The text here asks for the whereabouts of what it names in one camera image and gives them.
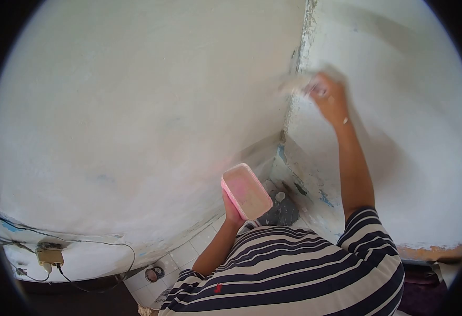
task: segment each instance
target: red logo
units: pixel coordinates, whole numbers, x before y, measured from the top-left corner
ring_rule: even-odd
[[[215,290],[213,290],[213,292],[220,293],[221,289],[222,289],[222,283],[219,283],[215,286]]]

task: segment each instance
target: hand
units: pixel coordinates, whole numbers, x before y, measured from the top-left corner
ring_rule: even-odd
[[[222,200],[224,201],[224,208],[226,209],[225,221],[240,228],[245,223],[245,220],[242,219],[240,212],[238,212],[234,204],[231,202],[228,193],[224,190],[222,190]]]
[[[316,84],[310,92],[310,97],[335,129],[342,127],[350,119],[345,87],[340,82],[333,81],[323,72],[319,72],[314,81]]]

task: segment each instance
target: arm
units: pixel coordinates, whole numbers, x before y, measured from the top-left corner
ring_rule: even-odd
[[[345,221],[362,206],[375,206],[373,183],[349,117],[345,88],[326,74],[318,73],[310,92],[326,120],[335,129],[340,152],[340,182]]]
[[[192,269],[205,277],[224,263],[234,244],[238,230],[245,223],[225,191],[222,191],[222,199],[224,200],[224,208],[226,209],[224,224],[222,224],[212,242],[198,257],[196,262],[194,262]]]

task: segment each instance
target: electrical box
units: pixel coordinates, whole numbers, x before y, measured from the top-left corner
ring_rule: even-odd
[[[56,265],[57,263],[63,266],[63,254],[61,253],[62,247],[59,244],[41,243],[37,247],[37,258],[40,265],[48,263]]]

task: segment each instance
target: blue paint patch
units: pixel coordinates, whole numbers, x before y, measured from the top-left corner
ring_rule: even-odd
[[[280,144],[278,145],[278,155],[280,156],[280,158],[282,158],[282,160],[284,161],[285,164],[287,164],[287,157],[285,156],[285,153],[284,153],[284,148],[285,146]]]
[[[320,198],[319,200],[323,201],[325,204],[331,206],[331,207],[334,207],[334,205],[331,204],[331,202],[329,202],[328,200],[328,194],[326,194],[323,190],[319,189],[319,193],[320,193]]]
[[[6,228],[7,230],[12,231],[12,232],[14,232],[14,233],[15,233],[16,231],[22,231],[22,230],[18,229],[17,227],[14,227],[14,226],[12,226],[12,225],[10,225],[10,224],[8,224],[8,223],[5,223],[5,222],[3,222],[3,223],[1,224],[1,226],[3,226],[3,227]]]
[[[96,177],[96,179],[102,182],[115,183],[115,179],[106,174],[100,174]]]

